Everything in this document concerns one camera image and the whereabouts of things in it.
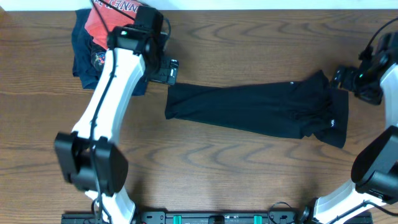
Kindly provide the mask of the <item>black t-shirt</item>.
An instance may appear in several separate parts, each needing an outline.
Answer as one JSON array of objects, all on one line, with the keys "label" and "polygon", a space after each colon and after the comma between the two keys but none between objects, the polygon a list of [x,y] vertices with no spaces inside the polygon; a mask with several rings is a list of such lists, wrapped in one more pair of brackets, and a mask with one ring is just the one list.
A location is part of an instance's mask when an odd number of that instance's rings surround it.
[{"label": "black t-shirt", "polygon": [[319,141],[342,148],[348,127],[348,93],[332,89],[319,70],[297,82],[232,87],[177,83],[169,87],[166,119],[240,129],[278,138]]}]

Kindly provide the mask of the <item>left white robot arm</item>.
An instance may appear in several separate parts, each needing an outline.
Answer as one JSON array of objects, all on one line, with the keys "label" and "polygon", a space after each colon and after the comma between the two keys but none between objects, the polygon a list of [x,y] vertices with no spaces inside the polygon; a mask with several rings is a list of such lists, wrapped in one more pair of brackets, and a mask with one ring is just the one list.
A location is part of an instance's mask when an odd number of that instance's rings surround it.
[{"label": "left white robot arm", "polygon": [[164,54],[170,34],[115,27],[93,96],[70,134],[54,148],[66,182],[92,199],[91,213],[66,213],[62,223],[131,223],[136,206],[124,183],[128,161],[118,149],[123,117],[139,80],[173,85],[179,62]]}]

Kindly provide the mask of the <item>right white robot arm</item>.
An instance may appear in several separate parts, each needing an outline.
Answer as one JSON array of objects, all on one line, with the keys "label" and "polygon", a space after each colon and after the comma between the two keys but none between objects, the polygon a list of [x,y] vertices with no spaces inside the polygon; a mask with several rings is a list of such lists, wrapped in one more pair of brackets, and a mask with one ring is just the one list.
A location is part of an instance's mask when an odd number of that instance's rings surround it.
[{"label": "right white robot arm", "polygon": [[350,180],[316,198],[301,223],[358,222],[366,210],[397,202],[397,33],[384,34],[376,49],[367,46],[359,58],[358,69],[338,69],[331,84],[370,104],[384,103],[386,128],[358,154]]}]

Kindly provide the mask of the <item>black patterned folded shirt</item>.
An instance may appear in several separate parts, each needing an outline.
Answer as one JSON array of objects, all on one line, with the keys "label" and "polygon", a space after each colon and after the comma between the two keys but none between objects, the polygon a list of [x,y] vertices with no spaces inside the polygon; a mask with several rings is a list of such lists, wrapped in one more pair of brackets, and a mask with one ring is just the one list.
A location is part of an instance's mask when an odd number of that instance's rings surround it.
[{"label": "black patterned folded shirt", "polygon": [[98,72],[103,71],[106,57],[106,50],[102,46],[92,43],[91,45],[91,64]]}]

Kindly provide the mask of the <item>orange folded t-shirt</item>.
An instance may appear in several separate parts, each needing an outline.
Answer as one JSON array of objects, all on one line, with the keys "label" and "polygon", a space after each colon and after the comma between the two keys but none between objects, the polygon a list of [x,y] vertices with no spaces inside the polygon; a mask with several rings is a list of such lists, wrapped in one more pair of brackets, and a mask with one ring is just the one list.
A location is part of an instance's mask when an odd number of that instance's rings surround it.
[{"label": "orange folded t-shirt", "polygon": [[[142,6],[140,2],[135,0],[106,0],[106,2],[133,18],[136,17],[139,6]],[[95,0],[94,3],[103,17],[109,31],[112,31],[116,26],[125,26],[134,23],[132,19],[120,14],[102,2]],[[88,16],[85,29],[89,35],[93,37],[93,42],[95,44],[100,45],[105,50],[108,49],[108,33],[94,8]]]}]

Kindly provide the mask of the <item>navy folded t-shirt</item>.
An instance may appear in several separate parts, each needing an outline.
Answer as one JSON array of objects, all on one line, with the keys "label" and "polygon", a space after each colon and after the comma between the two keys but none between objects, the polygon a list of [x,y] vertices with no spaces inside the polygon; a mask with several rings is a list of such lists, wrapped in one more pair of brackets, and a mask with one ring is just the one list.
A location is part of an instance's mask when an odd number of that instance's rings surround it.
[{"label": "navy folded t-shirt", "polygon": [[91,9],[76,11],[76,23],[72,31],[72,47],[74,51],[73,76],[78,77],[84,89],[94,90],[102,72],[95,70],[91,64],[91,45],[93,37],[85,29]]}]

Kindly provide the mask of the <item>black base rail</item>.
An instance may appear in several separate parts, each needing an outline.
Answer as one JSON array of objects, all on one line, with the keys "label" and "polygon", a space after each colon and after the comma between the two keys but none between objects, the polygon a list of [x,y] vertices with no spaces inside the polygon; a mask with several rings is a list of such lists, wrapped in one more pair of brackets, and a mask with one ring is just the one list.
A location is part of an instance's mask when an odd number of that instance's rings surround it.
[{"label": "black base rail", "polygon": [[[287,208],[277,209],[264,213],[169,213],[165,211],[144,211],[136,213],[132,224],[270,224],[270,223],[298,223],[297,213]],[[89,224],[106,223],[99,221],[90,213],[64,213],[62,224]],[[347,224],[373,224],[370,212],[363,212],[345,221]]]}]

